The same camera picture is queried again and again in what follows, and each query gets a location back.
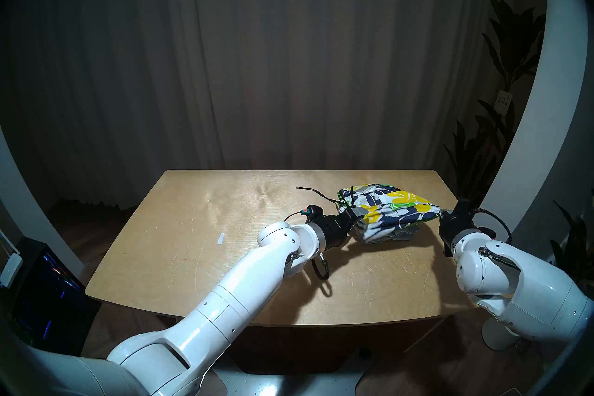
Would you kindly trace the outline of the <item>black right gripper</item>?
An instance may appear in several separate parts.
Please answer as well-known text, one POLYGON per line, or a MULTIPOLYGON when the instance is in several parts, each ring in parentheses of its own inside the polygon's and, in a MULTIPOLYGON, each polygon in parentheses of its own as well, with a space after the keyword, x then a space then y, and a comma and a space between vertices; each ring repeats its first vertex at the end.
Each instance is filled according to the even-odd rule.
POLYGON ((443 255, 454 256, 457 242, 480 230, 473 222, 474 212, 469 200, 458 200, 453 210, 441 209, 438 234, 443 242, 443 255))

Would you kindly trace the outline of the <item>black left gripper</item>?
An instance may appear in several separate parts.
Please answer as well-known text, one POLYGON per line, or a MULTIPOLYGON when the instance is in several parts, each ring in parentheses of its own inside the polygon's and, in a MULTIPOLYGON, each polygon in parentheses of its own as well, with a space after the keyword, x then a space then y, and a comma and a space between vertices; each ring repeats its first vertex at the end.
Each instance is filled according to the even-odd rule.
POLYGON ((318 217, 318 226, 324 235, 325 249, 338 248, 344 244, 353 225, 364 217, 364 207, 349 207, 338 215, 318 217))

